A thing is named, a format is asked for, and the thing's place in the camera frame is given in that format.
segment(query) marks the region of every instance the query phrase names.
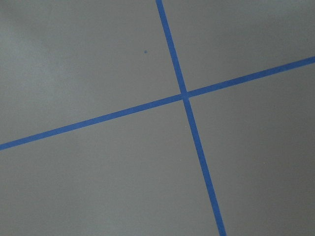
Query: gray floor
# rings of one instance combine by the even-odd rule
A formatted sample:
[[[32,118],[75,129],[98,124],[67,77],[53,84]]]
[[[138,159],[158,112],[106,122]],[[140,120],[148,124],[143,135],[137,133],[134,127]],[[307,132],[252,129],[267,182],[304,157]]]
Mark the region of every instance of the gray floor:
[[[188,90],[315,56],[314,1],[163,2]],[[314,75],[190,98],[227,235],[314,234]],[[155,1],[0,1],[0,144],[179,93]],[[183,102],[0,150],[2,235],[219,236]]]

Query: blue tape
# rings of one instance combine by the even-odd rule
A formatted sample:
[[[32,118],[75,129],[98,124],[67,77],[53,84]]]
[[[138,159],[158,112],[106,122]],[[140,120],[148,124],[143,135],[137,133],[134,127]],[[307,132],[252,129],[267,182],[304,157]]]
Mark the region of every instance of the blue tape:
[[[309,65],[309,64],[313,64],[315,63],[315,57],[311,57],[311,58],[306,58],[303,60],[298,60],[289,64],[285,64],[285,65],[281,65],[281,66],[277,66],[271,69],[267,69],[267,70],[263,70],[263,71],[259,71],[250,75],[246,75],[246,76],[242,76],[236,79],[232,79],[232,80],[227,80],[221,83],[217,83],[215,85],[210,85],[210,86],[206,86],[203,88],[198,88],[195,90],[192,90],[190,92],[188,92],[188,96],[189,97],[194,97],[194,96],[198,96],[204,93],[208,93],[208,92],[213,92],[219,89],[224,89],[230,86],[234,86],[234,85],[238,85],[241,83],[245,83],[248,81],[252,81],[252,80],[256,80],[256,79],[260,79],[269,75],[274,75],[274,74],[278,74],[287,70],[292,70],[301,66],[305,66],[305,65]]]
[[[48,138],[48,137],[51,137],[51,136],[54,136],[54,135],[62,134],[62,133],[69,132],[69,131],[72,131],[72,130],[75,130],[75,129],[80,129],[80,128],[83,128],[83,127],[86,127],[86,126],[90,126],[90,125],[93,125],[93,124],[101,123],[101,122],[104,122],[104,121],[107,121],[107,120],[111,120],[111,119],[115,119],[115,118],[118,118],[118,117],[127,116],[127,115],[130,115],[130,114],[137,113],[137,112],[140,112],[140,111],[144,111],[144,110],[147,110],[147,109],[151,109],[151,108],[154,108],[154,107],[159,107],[159,106],[162,106],[162,105],[166,105],[166,104],[169,104],[169,103],[172,103],[172,102],[179,101],[181,99],[182,99],[182,96],[180,94],[178,94],[178,95],[167,97],[167,98],[164,98],[164,99],[161,99],[161,100],[157,100],[157,101],[149,102],[149,103],[142,104],[142,105],[139,105],[139,106],[135,106],[135,107],[131,107],[131,108],[128,108],[128,109],[124,109],[124,110],[121,110],[121,111],[118,111],[118,112],[114,112],[114,113],[110,113],[110,114],[103,115],[103,116],[100,116],[100,117],[96,117],[96,118],[88,119],[88,120],[85,120],[85,121],[81,121],[81,122],[78,122],[78,123],[75,123],[75,124],[70,124],[70,125],[67,125],[67,126],[64,126],[64,127],[60,127],[60,128],[57,128],[57,129],[49,130],[49,131],[46,131],[46,132],[43,132],[43,133],[39,133],[39,134],[31,135],[31,136],[28,136],[28,137],[25,137],[25,138],[22,138],[22,139],[11,141],[11,142],[8,142],[8,143],[5,143],[5,144],[1,144],[0,145],[0,150],[4,150],[4,149],[7,149],[7,148],[12,148],[12,147],[15,147],[15,146],[18,146],[18,145],[22,145],[22,144],[30,143],[30,142],[33,142],[33,141],[36,141],[36,140]]]
[[[190,101],[189,101],[189,95],[187,93],[187,89],[186,89],[186,86],[185,86],[185,82],[184,82],[184,78],[183,78],[183,75],[182,75],[181,67],[180,67],[180,64],[179,64],[179,61],[178,61],[178,57],[177,57],[177,53],[176,53],[176,50],[175,50],[173,38],[172,38],[172,35],[171,35],[171,30],[170,30],[168,22],[167,22],[167,17],[166,17],[165,11],[164,11],[163,2],[162,2],[162,0],[156,0],[156,3],[157,3],[157,9],[158,9],[158,12],[159,12],[161,23],[162,23],[162,26],[163,26],[163,30],[164,30],[164,33],[165,33],[165,38],[166,38],[166,41],[167,41],[168,49],[169,49],[169,52],[170,52],[170,55],[171,55],[171,58],[172,58],[172,62],[173,62],[176,78],[177,78],[177,81],[178,81],[178,85],[179,85],[181,94],[183,96],[184,107],[185,107],[185,110],[186,110],[186,114],[187,114],[190,130],[191,130],[191,134],[192,134],[192,137],[193,137],[193,141],[195,143],[195,147],[196,147],[196,150],[197,150],[198,159],[199,159],[199,163],[200,163],[200,166],[201,166],[202,174],[203,174],[204,180],[206,182],[206,187],[207,187],[208,195],[209,195],[209,198],[210,198],[212,210],[213,210],[213,213],[215,215],[217,228],[218,228],[220,236],[226,236],[226,232],[225,232],[222,216],[221,216],[220,209],[219,209],[219,204],[218,204],[218,201],[217,201],[217,198],[216,198],[216,194],[215,194],[215,191],[214,191],[214,188],[213,188],[212,180],[211,180],[211,177],[210,177],[207,161],[206,161],[206,158],[205,158],[205,155],[204,155],[204,152],[203,152],[203,148],[202,148],[200,136],[199,136],[199,133],[198,133],[197,125],[196,125],[196,122],[195,122],[195,118],[193,116],[191,104],[190,104]]]

